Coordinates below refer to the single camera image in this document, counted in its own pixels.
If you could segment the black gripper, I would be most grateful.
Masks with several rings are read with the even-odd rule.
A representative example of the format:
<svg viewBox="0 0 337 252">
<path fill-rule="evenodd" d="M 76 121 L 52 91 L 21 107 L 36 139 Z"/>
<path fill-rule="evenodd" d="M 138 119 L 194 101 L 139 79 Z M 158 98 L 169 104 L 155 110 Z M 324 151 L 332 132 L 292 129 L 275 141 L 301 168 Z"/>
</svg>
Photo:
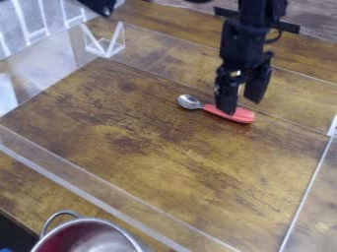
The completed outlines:
<svg viewBox="0 0 337 252">
<path fill-rule="evenodd" d="M 223 22 L 219 43 L 222 63 L 214 81 L 214 101 L 215 107 L 227 115 L 235 113 L 241 85 L 230 77 L 231 72 L 251 72 L 243 96 L 255 103 L 263 99 L 273 74 L 271 54 L 263 52 L 269 29 L 266 24 L 245 23 L 239 18 L 229 18 Z"/>
</svg>

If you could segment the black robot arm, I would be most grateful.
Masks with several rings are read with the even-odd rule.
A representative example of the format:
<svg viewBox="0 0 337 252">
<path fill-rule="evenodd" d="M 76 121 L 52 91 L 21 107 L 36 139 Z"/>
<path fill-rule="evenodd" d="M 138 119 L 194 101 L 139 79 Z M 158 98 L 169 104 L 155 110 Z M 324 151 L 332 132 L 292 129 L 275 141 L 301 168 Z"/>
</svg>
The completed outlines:
<svg viewBox="0 0 337 252">
<path fill-rule="evenodd" d="M 237 110 L 238 89 L 246 85 L 245 97 L 259 103 L 271 78 L 273 51 L 265 44 L 280 39 L 267 39 L 270 28 L 286 14 L 288 0 L 238 0 L 238 11 L 226 14 L 222 24 L 219 58 L 215 70 L 215 107 L 227 115 Z"/>
</svg>

